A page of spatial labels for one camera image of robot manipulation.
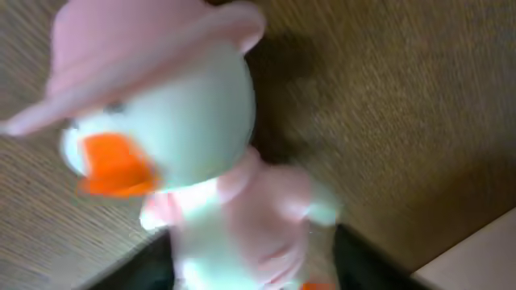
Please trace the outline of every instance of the duck head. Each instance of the duck head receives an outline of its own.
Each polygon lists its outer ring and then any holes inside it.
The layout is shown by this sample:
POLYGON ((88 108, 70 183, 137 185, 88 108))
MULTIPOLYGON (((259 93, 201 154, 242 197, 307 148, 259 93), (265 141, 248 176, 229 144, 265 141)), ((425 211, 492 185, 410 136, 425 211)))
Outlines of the duck head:
POLYGON ((190 186, 227 172, 246 151, 254 92, 231 42, 205 46, 145 84, 64 130, 62 155, 86 191, 129 197, 190 186))

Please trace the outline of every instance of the figurine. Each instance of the figurine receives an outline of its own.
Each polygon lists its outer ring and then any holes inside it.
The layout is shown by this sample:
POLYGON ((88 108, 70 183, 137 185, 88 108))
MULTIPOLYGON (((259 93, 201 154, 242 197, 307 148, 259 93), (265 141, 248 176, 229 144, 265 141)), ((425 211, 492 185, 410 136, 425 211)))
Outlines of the figurine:
POLYGON ((2 132, 68 119, 61 151, 81 187, 145 196, 141 224, 170 228, 188 289, 308 288, 307 222, 333 225, 339 202, 248 145, 255 100, 243 55, 264 28, 248 2, 69 1, 53 28, 45 99, 2 132))

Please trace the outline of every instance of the pink hat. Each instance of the pink hat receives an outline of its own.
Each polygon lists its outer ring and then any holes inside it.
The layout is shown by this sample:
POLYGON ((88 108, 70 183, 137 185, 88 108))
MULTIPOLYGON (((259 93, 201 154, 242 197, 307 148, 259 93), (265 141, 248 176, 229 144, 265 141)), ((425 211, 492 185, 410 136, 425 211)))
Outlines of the pink hat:
POLYGON ((52 72, 43 101, 0 126, 25 135, 98 104, 160 66, 174 66, 206 41, 228 39, 242 53, 258 43, 265 19, 249 2, 70 0, 52 32, 52 72))

